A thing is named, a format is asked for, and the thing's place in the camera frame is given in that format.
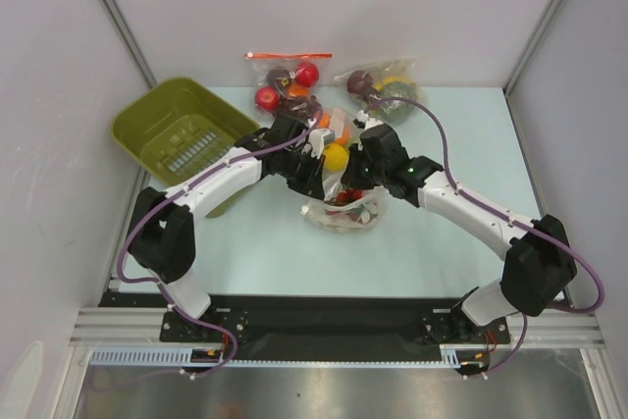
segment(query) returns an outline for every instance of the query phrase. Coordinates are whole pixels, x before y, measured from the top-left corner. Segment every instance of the red zipper seal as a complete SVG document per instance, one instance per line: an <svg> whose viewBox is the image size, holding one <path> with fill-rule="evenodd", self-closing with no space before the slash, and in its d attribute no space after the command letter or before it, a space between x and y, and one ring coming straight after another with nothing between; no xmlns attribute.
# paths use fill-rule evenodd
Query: red zipper seal
<svg viewBox="0 0 628 419"><path fill-rule="evenodd" d="M330 59L332 53L305 53L305 54L272 54L252 53L244 55L245 59Z"/></svg>

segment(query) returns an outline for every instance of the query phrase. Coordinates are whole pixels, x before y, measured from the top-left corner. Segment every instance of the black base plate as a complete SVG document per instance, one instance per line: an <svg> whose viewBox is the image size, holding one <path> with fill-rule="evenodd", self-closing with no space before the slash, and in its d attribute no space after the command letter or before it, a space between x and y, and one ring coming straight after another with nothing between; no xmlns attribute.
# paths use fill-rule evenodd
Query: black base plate
<svg viewBox="0 0 628 419"><path fill-rule="evenodd" d="M238 360L419 362L441 360L441 343L486 348L484 331L463 340L451 327L446 310L456 299L214 295L212 301L217 309L202 319L236 335ZM504 319L488 329L497 343L510 343ZM164 316L162 342L222 340L176 313Z"/></svg>

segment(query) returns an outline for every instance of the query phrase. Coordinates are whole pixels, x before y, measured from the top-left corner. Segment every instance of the yellow lemon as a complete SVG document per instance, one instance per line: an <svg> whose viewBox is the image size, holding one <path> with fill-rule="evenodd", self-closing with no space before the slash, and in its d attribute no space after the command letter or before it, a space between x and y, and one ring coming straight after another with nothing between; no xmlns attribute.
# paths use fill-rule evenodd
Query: yellow lemon
<svg viewBox="0 0 628 419"><path fill-rule="evenodd" d="M333 142L323 151L325 162L323 167L330 172L340 172L349 162L349 153L339 144Z"/></svg>

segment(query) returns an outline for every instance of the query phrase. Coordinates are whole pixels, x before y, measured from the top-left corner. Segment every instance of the red apple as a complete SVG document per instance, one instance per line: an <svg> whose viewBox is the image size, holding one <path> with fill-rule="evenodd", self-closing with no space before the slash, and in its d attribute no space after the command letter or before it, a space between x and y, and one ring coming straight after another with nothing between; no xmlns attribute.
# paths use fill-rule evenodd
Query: red apple
<svg viewBox="0 0 628 419"><path fill-rule="evenodd" d="M314 63L304 61L296 67L294 80L304 87L312 87L318 81L318 68Z"/></svg>
<svg viewBox="0 0 628 419"><path fill-rule="evenodd" d="M262 87L255 93L255 105L262 110L273 113L279 103L279 94L272 87Z"/></svg>

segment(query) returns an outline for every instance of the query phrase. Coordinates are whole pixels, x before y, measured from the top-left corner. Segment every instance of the plastic basket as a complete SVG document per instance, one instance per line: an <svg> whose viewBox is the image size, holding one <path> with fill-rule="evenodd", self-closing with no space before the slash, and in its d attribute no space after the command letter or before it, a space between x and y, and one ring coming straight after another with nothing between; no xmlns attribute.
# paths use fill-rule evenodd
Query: plastic basket
<svg viewBox="0 0 628 419"><path fill-rule="evenodd" d="M116 142L161 183L184 182L217 162L257 123L192 79L166 80L114 120ZM217 207L222 215L237 194Z"/></svg>

